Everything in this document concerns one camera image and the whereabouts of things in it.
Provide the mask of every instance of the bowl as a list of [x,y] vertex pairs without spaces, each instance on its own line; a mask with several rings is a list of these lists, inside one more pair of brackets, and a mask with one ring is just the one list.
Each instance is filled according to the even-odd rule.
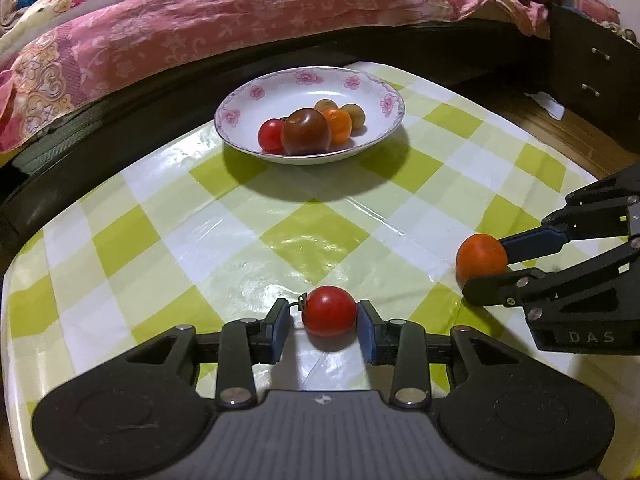
[[[313,108],[320,99],[338,106],[355,103],[366,115],[351,138],[317,155],[271,155],[258,145],[258,129],[268,119]],[[229,94],[216,110],[214,124],[229,146],[279,164],[308,166],[342,160],[386,139],[404,117],[404,101],[389,83],[371,74],[334,66],[280,70],[249,81]]]

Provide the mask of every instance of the pink rose print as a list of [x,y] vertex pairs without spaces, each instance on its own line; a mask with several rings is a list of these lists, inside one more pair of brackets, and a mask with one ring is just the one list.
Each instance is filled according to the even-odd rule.
[[393,94],[385,95],[380,101],[380,108],[385,117],[389,117],[394,109],[394,104],[398,102],[398,98]]
[[222,120],[229,126],[236,126],[240,119],[240,110],[222,110]]
[[249,90],[249,95],[251,96],[251,99],[257,101],[264,97],[264,88],[254,85],[251,87],[251,90]]
[[349,90],[355,90],[358,86],[360,86],[360,78],[356,75],[348,77],[344,82],[344,87]]
[[296,83],[299,85],[313,85],[323,81],[324,79],[322,79],[313,70],[298,70],[296,72]]

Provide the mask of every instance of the nightstand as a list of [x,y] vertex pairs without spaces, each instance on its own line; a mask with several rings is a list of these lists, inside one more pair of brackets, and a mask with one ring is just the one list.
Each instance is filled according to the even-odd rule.
[[638,142],[640,48],[554,6],[550,90],[558,102],[624,144]]

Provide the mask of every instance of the table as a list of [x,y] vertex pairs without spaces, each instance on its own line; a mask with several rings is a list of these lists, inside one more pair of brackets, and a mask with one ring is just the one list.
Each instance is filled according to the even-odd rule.
[[[405,100],[402,126],[381,144],[333,164],[279,166],[223,146],[207,123],[98,186],[25,245],[5,276],[1,325],[23,477],[46,470],[30,416],[53,387],[171,326],[219,330],[321,284],[428,332],[472,325],[595,387],[617,422],[602,470],[611,479],[631,472],[638,360],[537,352],[521,310],[469,308],[454,278],[456,250],[473,232],[532,228],[594,178],[441,86],[390,66],[351,67]],[[618,243],[574,243],[514,268],[567,267]],[[258,388],[388,390],[388,370],[367,368],[354,337],[327,344],[309,341],[297,316],[283,361],[254,367]],[[446,394],[441,367],[432,378]],[[214,380],[215,367],[203,367],[198,392],[211,396]]]

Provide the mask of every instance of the pink blanket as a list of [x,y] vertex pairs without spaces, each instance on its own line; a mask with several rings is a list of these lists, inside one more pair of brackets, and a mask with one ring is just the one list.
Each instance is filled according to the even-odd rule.
[[[45,32],[0,73],[0,152],[78,107],[180,64],[339,28],[453,22],[488,1],[122,1]],[[546,17],[536,4],[494,1],[524,34],[534,34]]]

